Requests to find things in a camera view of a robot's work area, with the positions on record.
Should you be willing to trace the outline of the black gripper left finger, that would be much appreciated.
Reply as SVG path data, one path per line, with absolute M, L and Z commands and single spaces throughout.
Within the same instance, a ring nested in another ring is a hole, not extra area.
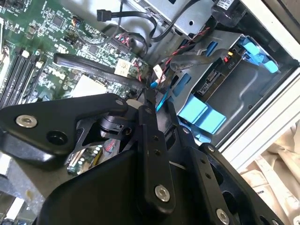
M 134 108 L 116 94 L 101 94 L 9 106 L 0 112 L 0 147 L 16 159 L 53 171 L 72 153 L 117 139 L 121 152 L 112 158 L 131 150 L 137 154 L 139 211 L 167 216 L 176 200 L 155 92 L 144 90 L 138 102 Z

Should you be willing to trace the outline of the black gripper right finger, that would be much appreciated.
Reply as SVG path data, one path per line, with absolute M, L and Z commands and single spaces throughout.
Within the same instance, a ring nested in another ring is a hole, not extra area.
M 167 102 L 176 143 L 170 159 L 185 167 L 202 225 L 281 225 L 283 222 L 211 144 L 198 146 Z

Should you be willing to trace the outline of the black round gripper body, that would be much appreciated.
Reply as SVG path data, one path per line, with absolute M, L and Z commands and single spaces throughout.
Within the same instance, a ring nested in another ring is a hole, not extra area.
M 209 217 L 193 195 L 186 170 L 171 165 L 176 207 L 169 216 L 137 207 L 137 154 L 122 153 L 72 178 L 46 199 L 39 225 L 207 225 Z

